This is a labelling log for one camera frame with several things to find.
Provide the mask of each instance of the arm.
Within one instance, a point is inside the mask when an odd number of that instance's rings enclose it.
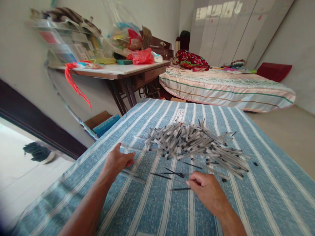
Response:
[[[104,206],[107,193],[116,176],[133,164],[135,153],[122,154],[120,143],[108,154],[104,167],[95,184],[85,195],[68,222],[62,228],[63,235],[95,235],[99,216]]]
[[[241,219],[229,203],[216,177],[195,171],[187,185],[220,221],[224,235],[246,235]]]

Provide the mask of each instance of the floor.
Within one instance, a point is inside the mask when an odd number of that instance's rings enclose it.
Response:
[[[315,180],[314,115],[298,106],[247,115]]]
[[[41,165],[24,156],[23,147],[33,142],[0,123],[0,218],[6,226],[55,182],[73,163],[56,156]]]

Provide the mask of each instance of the clear plastic bag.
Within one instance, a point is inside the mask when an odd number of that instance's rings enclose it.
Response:
[[[119,1],[102,0],[102,3],[110,23],[109,34],[105,39],[113,51],[127,57],[129,50],[139,50],[142,37],[133,15]]]

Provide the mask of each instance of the red floral cloth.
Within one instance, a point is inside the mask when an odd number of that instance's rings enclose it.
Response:
[[[205,71],[212,68],[201,56],[190,53],[185,49],[178,50],[173,64],[180,65],[185,69],[193,69],[193,71]]]

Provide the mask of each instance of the wooden desk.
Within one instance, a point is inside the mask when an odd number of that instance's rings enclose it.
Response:
[[[71,74],[85,75],[105,79],[106,84],[121,112],[126,113],[122,95],[126,94],[130,107],[137,104],[135,92],[155,80],[166,71],[170,61],[155,62],[151,65],[105,65],[103,69],[76,69],[70,70]],[[49,66],[59,73],[65,73],[65,66]]]

